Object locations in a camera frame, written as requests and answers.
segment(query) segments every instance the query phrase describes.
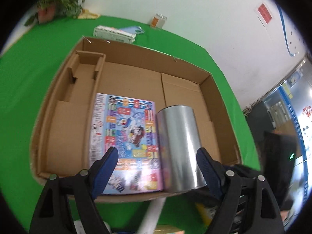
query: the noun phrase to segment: green surface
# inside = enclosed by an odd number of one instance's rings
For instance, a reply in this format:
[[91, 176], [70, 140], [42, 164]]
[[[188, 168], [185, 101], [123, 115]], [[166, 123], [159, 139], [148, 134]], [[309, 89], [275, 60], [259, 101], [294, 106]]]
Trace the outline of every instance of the green surface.
[[[223, 73], [204, 48], [170, 32], [125, 19], [56, 20], [35, 26], [0, 58], [0, 185], [26, 229], [42, 190], [29, 168], [29, 141], [37, 113], [63, 59], [81, 36], [91, 36], [98, 25], [141, 26], [145, 34], [136, 37], [136, 45], [170, 54], [209, 71], [224, 99], [244, 163], [259, 168], [252, 135], [238, 102]], [[77, 219], [74, 203], [71, 205]], [[113, 228], [128, 230], [138, 227], [147, 206], [148, 202], [97, 205], [103, 219]], [[204, 230], [195, 206], [184, 196], [167, 199], [159, 223], [172, 224], [187, 234]]]

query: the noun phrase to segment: red flower pot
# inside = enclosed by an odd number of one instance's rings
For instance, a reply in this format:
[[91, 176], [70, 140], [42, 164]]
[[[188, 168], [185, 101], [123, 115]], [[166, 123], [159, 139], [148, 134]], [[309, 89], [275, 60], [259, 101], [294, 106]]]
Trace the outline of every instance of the red flower pot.
[[55, 4], [51, 4], [49, 7], [42, 9], [38, 8], [38, 23], [43, 24], [53, 20], [55, 15]]

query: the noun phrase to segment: blue strip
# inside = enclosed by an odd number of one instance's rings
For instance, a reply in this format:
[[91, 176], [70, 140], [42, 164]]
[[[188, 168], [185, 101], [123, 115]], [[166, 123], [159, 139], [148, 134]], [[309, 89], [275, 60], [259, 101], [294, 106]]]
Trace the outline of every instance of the blue strip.
[[305, 204], [306, 200], [308, 199], [308, 163], [307, 163], [307, 155], [305, 152], [305, 143], [303, 142], [303, 137], [302, 137], [302, 133], [301, 133], [301, 129], [300, 129], [300, 125], [297, 119], [297, 116], [294, 112], [294, 109], [291, 106], [290, 100], [286, 95], [285, 90], [283, 89], [282, 86], [279, 86], [277, 88], [280, 92], [281, 97], [283, 98], [283, 101], [285, 102], [285, 104], [287, 105], [287, 108], [289, 110], [289, 113], [291, 114], [291, 119], [293, 121], [294, 127], [296, 129], [297, 135], [298, 135], [298, 139], [299, 139], [299, 146], [300, 146], [300, 150], [302, 153], [302, 158], [303, 158], [303, 179], [304, 179], [304, 192], [303, 192], [303, 201], [302, 201], [302, 205]]
[[285, 37], [285, 42], [286, 42], [286, 46], [287, 46], [287, 50], [288, 50], [288, 53], [290, 56], [294, 56], [294, 54], [292, 54], [290, 51], [289, 51], [289, 47], [288, 47], [288, 42], [287, 42], [287, 37], [286, 37], [286, 30], [285, 30], [285, 22], [284, 22], [284, 17], [283, 17], [283, 11], [282, 9], [280, 8], [280, 6], [277, 5], [277, 9], [278, 9], [278, 12], [280, 13], [280, 20], [282, 21], [282, 26], [283, 26], [283, 31], [284, 31], [284, 37]]

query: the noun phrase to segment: metal cylinder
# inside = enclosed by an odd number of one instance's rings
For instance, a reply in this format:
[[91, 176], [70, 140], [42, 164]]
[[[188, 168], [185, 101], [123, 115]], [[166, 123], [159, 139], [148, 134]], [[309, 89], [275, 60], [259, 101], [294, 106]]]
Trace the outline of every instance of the metal cylinder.
[[185, 192], [206, 185], [196, 162], [201, 147], [194, 111], [185, 105], [166, 107], [156, 115], [167, 192]]

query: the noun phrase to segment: screw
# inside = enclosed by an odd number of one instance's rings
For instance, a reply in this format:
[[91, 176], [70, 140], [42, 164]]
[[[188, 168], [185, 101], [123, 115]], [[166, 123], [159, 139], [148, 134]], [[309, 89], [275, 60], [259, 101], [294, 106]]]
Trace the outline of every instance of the screw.
[[56, 174], [51, 174], [49, 180], [55, 180], [57, 178]]
[[81, 176], [87, 176], [89, 174], [89, 171], [87, 169], [83, 169], [80, 171]]
[[265, 178], [263, 175], [259, 175], [259, 176], [258, 176], [258, 179], [259, 179], [260, 181], [265, 181], [265, 180], [266, 180], [266, 178]]
[[231, 170], [228, 170], [226, 172], [226, 175], [229, 176], [229, 177], [233, 177], [235, 175], [235, 172], [231, 171]]

